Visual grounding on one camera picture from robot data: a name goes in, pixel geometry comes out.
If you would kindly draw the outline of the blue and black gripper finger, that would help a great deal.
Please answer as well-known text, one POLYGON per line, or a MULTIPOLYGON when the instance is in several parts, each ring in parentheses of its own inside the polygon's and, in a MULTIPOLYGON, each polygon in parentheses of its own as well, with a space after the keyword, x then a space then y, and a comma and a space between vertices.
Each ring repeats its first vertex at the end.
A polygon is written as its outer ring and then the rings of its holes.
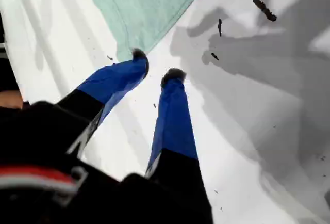
POLYGON ((146 78, 148 72, 149 61, 145 52, 133 49, 131 60, 98 69, 58 102, 62 109, 87 121, 82 134, 68 147, 67 154, 81 156, 107 115, 146 78))
POLYGON ((152 150, 146 176, 171 198, 174 219, 213 223, 202 179, 184 81, 186 73, 171 68, 162 78, 152 150))

